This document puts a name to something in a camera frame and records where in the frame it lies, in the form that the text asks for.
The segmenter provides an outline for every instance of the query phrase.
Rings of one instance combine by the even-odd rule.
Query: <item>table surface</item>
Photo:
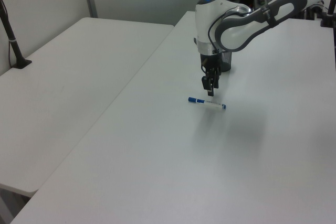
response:
[[[209,99],[194,15],[13,224],[336,223],[332,29],[291,19],[234,53],[218,111],[187,101]]]
[[[0,188],[31,196],[172,26],[84,18],[0,77]]]

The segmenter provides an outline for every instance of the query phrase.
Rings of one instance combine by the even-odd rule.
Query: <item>white table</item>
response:
[[[32,196],[172,30],[84,18],[0,77],[0,188]]]
[[[13,224],[336,223],[332,29],[291,19],[233,54],[225,112],[187,102],[208,99],[195,35],[188,12]]]

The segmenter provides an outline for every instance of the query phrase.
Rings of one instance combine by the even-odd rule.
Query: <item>black stand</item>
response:
[[[21,54],[19,45],[17,44],[12,27],[9,23],[5,7],[2,4],[2,0],[0,0],[0,18],[1,18],[2,24],[5,27],[9,42],[12,46],[12,49],[16,57],[16,64],[13,65],[13,68],[23,69],[25,66],[29,65],[32,61],[26,60],[25,58],[23,58]]]
[[[327,13],[322,13],[322,27],[336,28],[336,14],[335,11],[336,0],[330,0],[330,5]]]

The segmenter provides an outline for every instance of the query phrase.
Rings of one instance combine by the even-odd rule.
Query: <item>blue marker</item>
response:
[[[222,109],[222,110],[226,109],[225,104],[213,103],[213,102],[204,101],[204,100],[200,100],[200,99],[196,99],[196,98],[192,98],[192,97],[189,97],[188,101],[196,103],[196,104],[202,104],[202,105],[205,105],[205,106],[208,106],[208,107],[219,108],[219,109]]]

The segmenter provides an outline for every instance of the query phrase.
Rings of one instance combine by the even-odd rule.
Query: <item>robotic arm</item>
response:
[[[320,0],[273,0],[251,12],[226,0],[199,0],[196,5],[197,47],[203,88],[214,95],[223,70],[223,54],[244,49],[252,39]]]

